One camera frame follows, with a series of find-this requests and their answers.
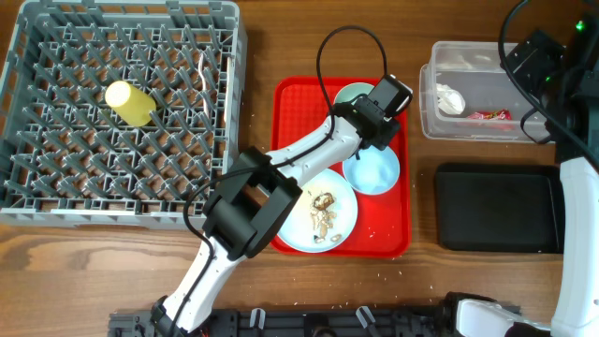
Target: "dish rack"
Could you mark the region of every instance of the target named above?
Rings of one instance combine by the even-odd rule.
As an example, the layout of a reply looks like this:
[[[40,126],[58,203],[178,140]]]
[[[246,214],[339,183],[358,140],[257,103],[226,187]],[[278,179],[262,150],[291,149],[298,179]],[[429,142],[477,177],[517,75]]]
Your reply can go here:
[[[239,154],[246,46],[230,2],[26,1],[0,78],[0,222],[184,228]],[[114,81],[154,98],[152,122],[110,109]]]

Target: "clear plastic bin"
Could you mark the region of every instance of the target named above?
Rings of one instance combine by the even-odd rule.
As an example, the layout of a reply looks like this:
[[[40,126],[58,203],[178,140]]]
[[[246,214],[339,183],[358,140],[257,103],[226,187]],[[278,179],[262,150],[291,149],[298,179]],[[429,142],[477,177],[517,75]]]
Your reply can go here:
[[[506,44],[510,52],[516,44]],[[432,46],[431,61],[420,70],[420,117],[422,131],[430,139],[530,142],[519,123],[532,106],[512,85],[499,66],[497,43],[439,41]],[[461,93],[466,109],[452,116],[437,106],[436,83]],[[508,109],[511,121],[466,119],[477,111]],[[539,113],[526,122],[535,139],[548,136],[545,118]]]

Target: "wooden table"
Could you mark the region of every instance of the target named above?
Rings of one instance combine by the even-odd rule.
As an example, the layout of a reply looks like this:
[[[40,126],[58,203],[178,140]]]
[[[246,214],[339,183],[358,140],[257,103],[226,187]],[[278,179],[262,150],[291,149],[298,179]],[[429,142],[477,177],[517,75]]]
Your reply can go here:
[[[315,74],[324,36],[344,24],[372,29],[385,44],[389,71],[418,88],[419,69],[438,40],[496,41],[516,1],[242,1],[249,35],[241,147],[269,147],[272,95],[293,75]],[[524,38],[537,25],[561,42],[581,7],[536,1],[513,23]],[[6,55],[17,2],[0,5],[0,54]],[[331,40],[325,76],[381,75],[378,50],[360,34]],[[522,306],[549,322],[557,303],[562,257],[457,253],[436,240],[433,174],[447,161],[551,164],[553,146],[429,140],[422,135],[417,97],[410,106],[409,141],[413,242],[393,260],[283,256],[266,249],[241,264],[215,307],[355,308],[362,304],[434,303],[465,291]],[[0,330],[4,336],[105,336],[109,314],[143,309],[172,292],[197,253],[184,231],[128,228],[0,227]]]

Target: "red tray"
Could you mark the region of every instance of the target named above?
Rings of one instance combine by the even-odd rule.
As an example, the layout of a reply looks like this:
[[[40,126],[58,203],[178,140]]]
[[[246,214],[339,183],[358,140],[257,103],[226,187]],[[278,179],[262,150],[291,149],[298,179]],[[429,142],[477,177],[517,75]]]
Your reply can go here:
[[[331,102],[347,84],[366,82],[375,85],[378,81],[324,79]],[[291,77],[282,80],[274,94],[271,148],[277,150],[296,142],[319,127],[326,115],[327,103],[316,77]],[[366,196],[356,192],[358,220],[354,231],[338,247],[320,255],[391,258],[400,256],[408,248],[412,237],[412,221],[406,112],[398,118],[402,129],[390,144],[400,158],[401,174],[398,183],[381,196]],[[330,168],[343,175],[341,163]],[[270,244],[284,254],[307,255],[289,247],[279,237]]]

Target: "yellow cup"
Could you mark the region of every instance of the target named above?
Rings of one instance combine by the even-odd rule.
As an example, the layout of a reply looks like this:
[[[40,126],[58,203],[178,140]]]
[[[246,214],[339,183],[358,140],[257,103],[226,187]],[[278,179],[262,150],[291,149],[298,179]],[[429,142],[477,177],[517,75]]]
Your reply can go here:
[[[140,89],[126,81],[116,81],[104,94],[106,103],[131,126],[144,126],[152,118],[150,111],[156,110],[156,102]]]

